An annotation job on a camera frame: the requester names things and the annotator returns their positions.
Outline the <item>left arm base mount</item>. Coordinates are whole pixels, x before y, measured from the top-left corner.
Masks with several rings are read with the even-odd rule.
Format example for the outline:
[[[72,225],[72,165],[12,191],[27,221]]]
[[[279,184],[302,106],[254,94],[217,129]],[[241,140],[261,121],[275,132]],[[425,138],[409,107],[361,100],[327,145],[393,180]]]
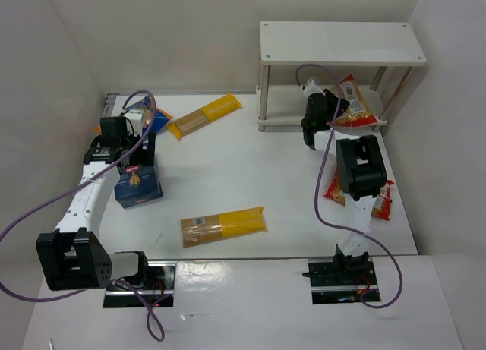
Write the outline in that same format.
[[[150,305],[158,307],[173,307],[175,261],[150,260],[147,268],[147,278],[138,284],[132,284],[137,293]],[[110,284],[104,294],[103,308],[142,308],[143,304],[126,285]]]

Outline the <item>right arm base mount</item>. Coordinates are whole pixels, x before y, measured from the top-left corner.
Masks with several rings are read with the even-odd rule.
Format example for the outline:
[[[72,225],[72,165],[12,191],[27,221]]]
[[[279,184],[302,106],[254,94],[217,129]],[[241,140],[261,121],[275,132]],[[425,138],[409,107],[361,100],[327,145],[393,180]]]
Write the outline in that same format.
[[[339,276],[332,259],[310,259],[302,276],[309,280],[313,305],[359,303],[362,296],[372,304],[381,300],[371,260],[363,269]]]

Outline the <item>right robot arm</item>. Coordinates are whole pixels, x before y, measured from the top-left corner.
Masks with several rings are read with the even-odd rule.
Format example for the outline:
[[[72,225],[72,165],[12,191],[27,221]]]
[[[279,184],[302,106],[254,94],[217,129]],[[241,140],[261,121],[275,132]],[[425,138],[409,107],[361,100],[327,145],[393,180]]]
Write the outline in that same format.
[[[305,144],[336,158],[337,180],[344,193],[346,230],[340,235],[333,256],[334,273],[343,283],[364,273],[368,265],[368,240],[371,213],[387,172],[377,138],[337,132],[332,118],[343,113],[349,102],[329,90],[309,87],[304,91],[307,105],[301,120]]]

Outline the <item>dark blue pasta box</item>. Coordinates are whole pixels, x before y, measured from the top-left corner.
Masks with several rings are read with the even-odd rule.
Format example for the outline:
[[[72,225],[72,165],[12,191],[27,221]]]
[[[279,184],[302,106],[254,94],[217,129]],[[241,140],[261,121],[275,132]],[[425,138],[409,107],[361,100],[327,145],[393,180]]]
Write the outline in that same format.
[[[163,197],[156,166],[129,166],[123,170],[114,188],[115,200],[124,208]]]

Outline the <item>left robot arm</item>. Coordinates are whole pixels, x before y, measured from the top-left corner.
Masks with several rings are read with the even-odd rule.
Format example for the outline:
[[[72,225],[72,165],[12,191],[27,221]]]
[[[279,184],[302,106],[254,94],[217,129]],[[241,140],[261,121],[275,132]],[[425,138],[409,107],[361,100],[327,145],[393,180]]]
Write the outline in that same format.
[[[149,279],[148,259],[142,251],[109,254],[98,239],[108,200],[122,208],[161,198],[155,162],[156,135],[148,133],[138,112],[102,118],[101,134],[83,160],[81,189],[51,233],[36,240],[36,250],[48,287],[53,291],[104,289],[124,279],[140,288]]]

